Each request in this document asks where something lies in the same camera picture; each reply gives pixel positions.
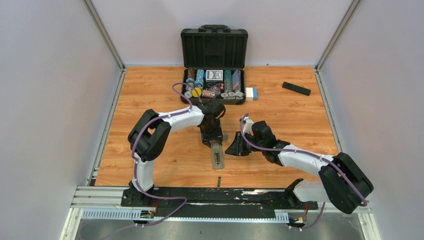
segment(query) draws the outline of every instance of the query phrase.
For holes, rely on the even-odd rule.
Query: open case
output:
[[[224,99],[217,96],[223,104],[243,104],[246,101],[245,67],[246,49],[248,42],[248,32],[244,29],[230,29],[226,25],[203,25],[199,28],[186,28],[181,31],[182,54],[184,57],[183,82],[188,78],[189,70],[240,70],[241,92],[244,93],[242,99]],[[211,101],[213,98],[201,97],[203,103]],[[198,102],[197,97],[191,97],[192,102]]]

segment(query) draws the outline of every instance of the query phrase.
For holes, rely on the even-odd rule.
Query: poker chip set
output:
[[[181,92],[192,102],[218,99],[224,104],[246,101],[245,66],[248,32],[226,25],[203,25],[181,32],[184,58]]]
[[[201,96],[206,99],[245,100],[242,92],[241,71],[236,70],[204,70],[189,68],[184,81],[189,84],[183,87],[187,98]]]

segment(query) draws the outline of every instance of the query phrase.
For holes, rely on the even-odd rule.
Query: black remote control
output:
[[[298,86],[298,85],[294,85],[294,84],[288,83],[286,81],[282,84],[282,87],[285,88],[285,89],[288,89],[288,90],[292,90],[296,93],[306,95],[306,96],[309,96],[311,94],[310,89],[307,89],[307,88],[304,88],[304,87],[301,87],[301,86]]]

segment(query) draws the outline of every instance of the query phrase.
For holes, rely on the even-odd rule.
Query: wood surface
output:
[[[321,154],[337,154],[336,144],[312,67],[246,67],[247,87],[256,87],[258,100],[242,105],[226,105],[221,118],[228,134],[223,150],[240,130],[244,113],[254,121],[265,120],[275,136],[299,148]],[[170,112],[187,105],[172,89],[181,82],[184,67],[129,67],[117,102],[96,186],[127,186],[133,178],[134,162],[127,136],[147,109]],[[305,96],[282,88],[283,82],[311,89]],[[162,154],[156,159],[155,186],[284,188],[295,179],[316,180],[291,167],[269,163],[260,152],[249,156],[224,156],[225,168],[212,168],[210,149],[201,143],[200,129],[185,128],[169,135]]]

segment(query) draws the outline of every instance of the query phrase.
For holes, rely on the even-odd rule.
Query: white backdrop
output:
[[[0,239],[57,240],[119,69],[81,0],[0,1]]]
[[[423,239],[422,0],[366,0],[324,65],[345,151],[374,184],[381,239]]]
[[[180,33],[249,33],[246,65],[315,65],[352,0],[93,0],[126,65],[182,65]]]

